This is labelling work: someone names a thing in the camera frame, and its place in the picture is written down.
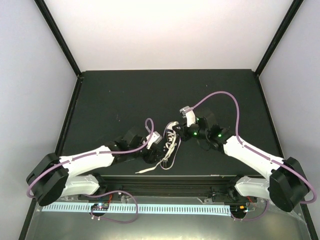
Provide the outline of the white shoelace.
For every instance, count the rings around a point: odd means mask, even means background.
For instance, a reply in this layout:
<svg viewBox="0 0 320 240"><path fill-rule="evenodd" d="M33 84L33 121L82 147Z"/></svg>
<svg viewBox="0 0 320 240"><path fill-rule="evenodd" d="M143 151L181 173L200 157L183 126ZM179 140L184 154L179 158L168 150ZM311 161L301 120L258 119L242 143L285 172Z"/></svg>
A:
<svg viewBox="0 0 320 240"><path fill-rule="evenodd" d="M175 146L175 149L174 149L175 154L174 154L174 157L173 157L172 162L171 162L171 163L173 163L173 165L175 163L175 158L176 158L178 149L179 149L179 147L181 145L181 138L179 136L178 136L178 140L176 141L176 143L177 143L177 145ZM162 159L160 161L157 162L157 164L155 166L150 167L150 168L146 168L146 169L143 169L143 170L140 170L140 171L137 171L137 172L135 172L135 174L142 174L142 173L146 173L146 172L149 172L149 171L153 171L154 169L157 168L157 166L160 166L160 163L164 159L165 155L162 157Z"/></svg>

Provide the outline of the black white sneaker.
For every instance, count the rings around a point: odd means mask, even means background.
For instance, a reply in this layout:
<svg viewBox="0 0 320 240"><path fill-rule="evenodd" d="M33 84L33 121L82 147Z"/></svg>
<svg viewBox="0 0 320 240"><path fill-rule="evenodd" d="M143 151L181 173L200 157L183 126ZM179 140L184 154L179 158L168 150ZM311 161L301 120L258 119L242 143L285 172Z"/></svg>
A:
<svg viewBox="0 0 320 240"><path fill-rule="evenodd" d="M166 140L166 143L164 144L164 148L167 149L167 152L164 156L164 159L160 163L160 167L163 170L169 170L174 164L172 162L171 166L167 167L167 163L169 162L169 158L171 157L171 154L174 152L175 147L177 145L176 141L179 139L178 134L175 132L175 130L173 130L173 127L178 124L179 124L178 121L171 121L164 128L163 139Z"/></svg>

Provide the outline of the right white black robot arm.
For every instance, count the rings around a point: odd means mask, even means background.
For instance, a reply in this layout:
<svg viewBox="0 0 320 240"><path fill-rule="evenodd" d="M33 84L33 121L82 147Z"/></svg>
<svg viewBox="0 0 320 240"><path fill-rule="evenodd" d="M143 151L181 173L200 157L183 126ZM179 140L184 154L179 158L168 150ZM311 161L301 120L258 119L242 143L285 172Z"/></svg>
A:
<svg viewBox="0 0 320 240"><path fill-rule="evenodd" d="M185 106L180 109L183 123L174 127L182 141L191 138L204 140L208 147L249 166L261 177L239 176L228 187L228 198L234 202L243 197L256 197L272 201L284 212L291 212L311 191L299 161L293 157L283 159L269 154L222 128L210 110L196 115Z"/></svg>

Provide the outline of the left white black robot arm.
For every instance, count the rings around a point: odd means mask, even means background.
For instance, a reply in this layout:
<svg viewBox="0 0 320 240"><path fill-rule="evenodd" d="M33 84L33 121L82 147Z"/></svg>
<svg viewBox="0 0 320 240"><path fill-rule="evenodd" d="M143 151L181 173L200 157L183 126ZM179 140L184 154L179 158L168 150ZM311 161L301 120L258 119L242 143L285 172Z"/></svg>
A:
<svg viewBox="0 0 320 240"><path fill-rule="evenodd" d="M69 156L49 153L27 176L27 196L42 207L72 195L92 195L101 200L108 188L96 170L137 158L154 163L163 156L159 148L162 138L157 131L145 134L133 127L124 136L87 152Z"/></svg>

